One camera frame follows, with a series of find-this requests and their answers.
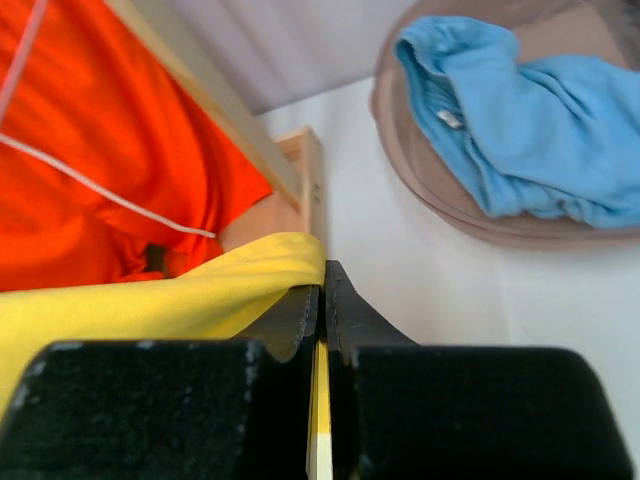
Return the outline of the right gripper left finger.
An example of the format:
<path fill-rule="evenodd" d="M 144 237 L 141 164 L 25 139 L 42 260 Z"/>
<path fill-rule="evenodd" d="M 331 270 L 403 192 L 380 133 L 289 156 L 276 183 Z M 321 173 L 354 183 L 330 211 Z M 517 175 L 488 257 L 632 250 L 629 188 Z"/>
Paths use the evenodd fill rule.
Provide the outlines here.
<path fill-rule="evenodd" d="M 1 421 L 5 479 L 304 479 L 320 290 L 225 340 L 56 342 Z"/>

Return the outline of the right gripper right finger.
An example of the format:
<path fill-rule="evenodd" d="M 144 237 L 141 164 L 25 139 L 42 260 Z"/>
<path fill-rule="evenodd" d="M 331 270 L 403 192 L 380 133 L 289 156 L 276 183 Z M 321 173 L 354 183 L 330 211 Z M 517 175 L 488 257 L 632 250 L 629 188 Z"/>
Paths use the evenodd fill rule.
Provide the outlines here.
<path fill-rule="evenodd" d="M 605 390 L 574 351 L 425 346 L 326 265 L 338 479 L 630 479 Z"/>

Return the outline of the yellow shorts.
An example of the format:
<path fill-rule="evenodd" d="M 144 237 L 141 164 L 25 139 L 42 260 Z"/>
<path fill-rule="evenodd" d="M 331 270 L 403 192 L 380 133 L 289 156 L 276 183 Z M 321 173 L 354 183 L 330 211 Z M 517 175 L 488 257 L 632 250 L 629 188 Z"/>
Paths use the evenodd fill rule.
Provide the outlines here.
<path fill-rule="evenodd" d="M 289 289 L 325 278 L 314 237 L 274 234 L 170 280 L 5 293 L 1 297 L 1 421 L 22 371 L 56 342 L 225 340 Z"/>

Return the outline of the orange shorts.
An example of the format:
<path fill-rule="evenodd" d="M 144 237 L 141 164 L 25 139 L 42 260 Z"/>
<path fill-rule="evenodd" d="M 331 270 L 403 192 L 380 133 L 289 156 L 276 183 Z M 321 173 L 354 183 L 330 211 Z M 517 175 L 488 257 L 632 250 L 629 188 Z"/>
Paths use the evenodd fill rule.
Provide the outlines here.
<path fill-rule="evenodd" d="M 267 180 L 101 1 L 52 1 L 1 123 L 1 287 L 181 275 Z"/>

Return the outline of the light blue shorts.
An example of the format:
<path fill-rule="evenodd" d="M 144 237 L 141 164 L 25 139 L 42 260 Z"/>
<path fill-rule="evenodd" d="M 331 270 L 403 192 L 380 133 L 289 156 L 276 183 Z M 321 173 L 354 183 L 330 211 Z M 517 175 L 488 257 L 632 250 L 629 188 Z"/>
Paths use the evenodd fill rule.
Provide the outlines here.
<path fill-rule="evenodd" d="M 639 75 L 587 55 L 519 61 L 509 30 L 426 16 L 395 42 L 423 137 L 489 217 L 639 223 Z"/>

